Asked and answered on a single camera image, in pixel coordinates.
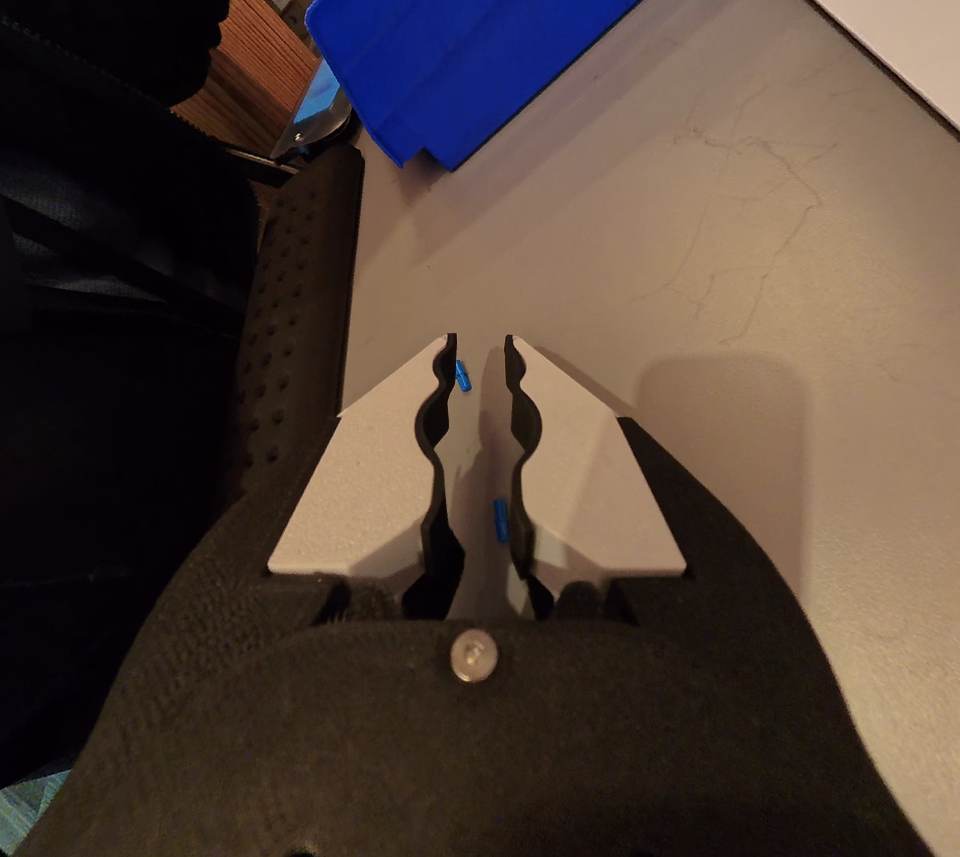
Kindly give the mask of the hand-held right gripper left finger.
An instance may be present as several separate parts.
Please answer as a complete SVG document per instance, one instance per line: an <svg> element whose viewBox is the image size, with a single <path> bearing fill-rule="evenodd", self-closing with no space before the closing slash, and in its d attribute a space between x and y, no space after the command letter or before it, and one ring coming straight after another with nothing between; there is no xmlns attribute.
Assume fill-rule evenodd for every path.
<svg viewBox="0 0 960 857"><path fill-rule="evenodd" d="M451 604L466 554L437 445L450 429L457 335L429 343L340 413L268 560L271 575L379 583Z"/></svg>

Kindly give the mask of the black perforated board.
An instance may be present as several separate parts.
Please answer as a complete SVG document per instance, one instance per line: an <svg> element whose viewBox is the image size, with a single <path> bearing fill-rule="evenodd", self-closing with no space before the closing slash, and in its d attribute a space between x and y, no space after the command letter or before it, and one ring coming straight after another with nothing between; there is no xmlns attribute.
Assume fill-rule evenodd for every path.
<svg viewBox="0 0 960 857"><path fill-rule="evenodd" d="M342 406L365 161L331 146L287 181L258 250L223 451L228 507Z"/></svg>

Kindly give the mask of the wooden slatted panel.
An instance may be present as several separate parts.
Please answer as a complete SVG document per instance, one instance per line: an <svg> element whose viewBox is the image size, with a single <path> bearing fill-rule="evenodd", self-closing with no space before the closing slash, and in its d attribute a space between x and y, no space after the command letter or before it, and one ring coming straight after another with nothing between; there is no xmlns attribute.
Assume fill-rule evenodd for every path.
<svg viewBox="0 0 960 857"><path fill-rule="evenodd" d="M230 0L205 83L172 108L207 135L269 155L319 59L267 0Z"/></svg>

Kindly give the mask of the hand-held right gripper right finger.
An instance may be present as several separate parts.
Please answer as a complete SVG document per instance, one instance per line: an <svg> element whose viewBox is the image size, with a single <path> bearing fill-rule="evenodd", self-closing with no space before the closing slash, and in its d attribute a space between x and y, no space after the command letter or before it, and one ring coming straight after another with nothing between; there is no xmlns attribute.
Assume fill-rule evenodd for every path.
<svg viewBox="0 0 960 857"><path fill-rule="evenodd" d="M510 604L557 604L573 584L677 578L687 563L617 414L524 339L507 335Z"/></svg>

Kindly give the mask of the metal clamp plate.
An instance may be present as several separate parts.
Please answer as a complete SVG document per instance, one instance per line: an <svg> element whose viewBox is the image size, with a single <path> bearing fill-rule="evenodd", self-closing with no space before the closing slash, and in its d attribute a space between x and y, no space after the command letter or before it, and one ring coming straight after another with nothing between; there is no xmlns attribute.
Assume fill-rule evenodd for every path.
<svg viewBox="0 0 960 857"><path fill-rule="evenodd" d="M287 164L296 158L311 160L336 143L350 128L354 107L321 57L273 149L270 159Z"/></svg>

